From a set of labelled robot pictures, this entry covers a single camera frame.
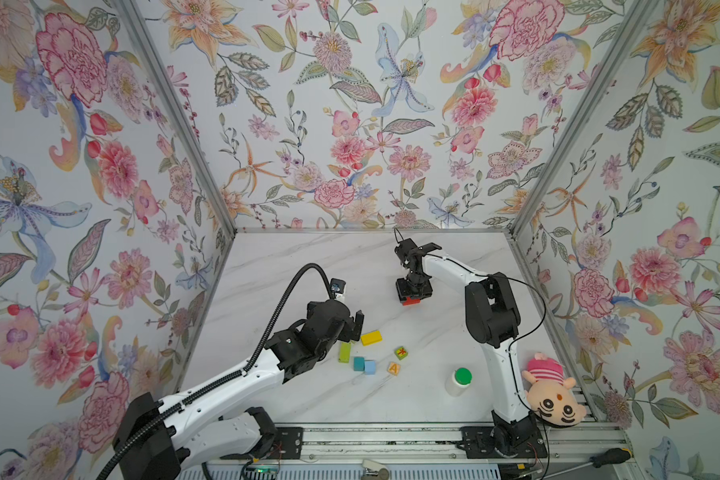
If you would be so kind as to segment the yellow wood block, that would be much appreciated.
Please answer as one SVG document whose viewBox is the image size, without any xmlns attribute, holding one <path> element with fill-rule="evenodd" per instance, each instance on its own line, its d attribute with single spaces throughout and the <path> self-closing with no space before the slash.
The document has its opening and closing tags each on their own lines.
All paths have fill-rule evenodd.
<svg viewBox="0 0 720 480">
<path fill-rule="evenodd" d="M 375 330 L 365 333 L 361 336 L 360 342 L 363 346 L 370 346 L 383 341 L 383 337 L 380 331 Z"/>
</svg>

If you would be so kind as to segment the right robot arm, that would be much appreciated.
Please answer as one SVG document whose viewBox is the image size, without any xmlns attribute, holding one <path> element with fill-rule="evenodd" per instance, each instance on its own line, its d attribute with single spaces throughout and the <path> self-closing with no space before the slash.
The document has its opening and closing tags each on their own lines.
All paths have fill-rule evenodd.
<svg viewBox="0 0 720 480">
<path fill-rule="evenodd" d="M 516 346 L 521 316 L 511 279 L 476 270 L 440 249 L 435 243 L 419 246 L 410 238 L 397 242 L 394 252 L 407 270 L 396 280 L 398 298 L 411 304 L 432 297 L 433 279 L 463 294 L 466 328 L 482 348 L 491 381 L 492 444 L 499 455 L 516 456 L 539 429 L 521 390 Z"/>
</svg>

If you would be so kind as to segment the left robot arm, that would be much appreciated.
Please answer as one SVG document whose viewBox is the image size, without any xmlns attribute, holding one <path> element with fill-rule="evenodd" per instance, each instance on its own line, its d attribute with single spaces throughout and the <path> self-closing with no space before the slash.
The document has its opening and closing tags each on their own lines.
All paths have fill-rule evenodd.
<svg viewBox="0 0 720 480">
<path fill-rule="evenodd" d="M 312 370 L 338 342 L 362 335 L 363 312 L 338 300 L 312 301 L 305 318 L 271 330 L 245 362 L 185 391 L 131 402 L 112 441 L 113 457 L 99 478 L 175 479 L 217 455 L 263 455 L 276 428 L 266 411 L 248 405 L 257 394 Z"/>
</svg>

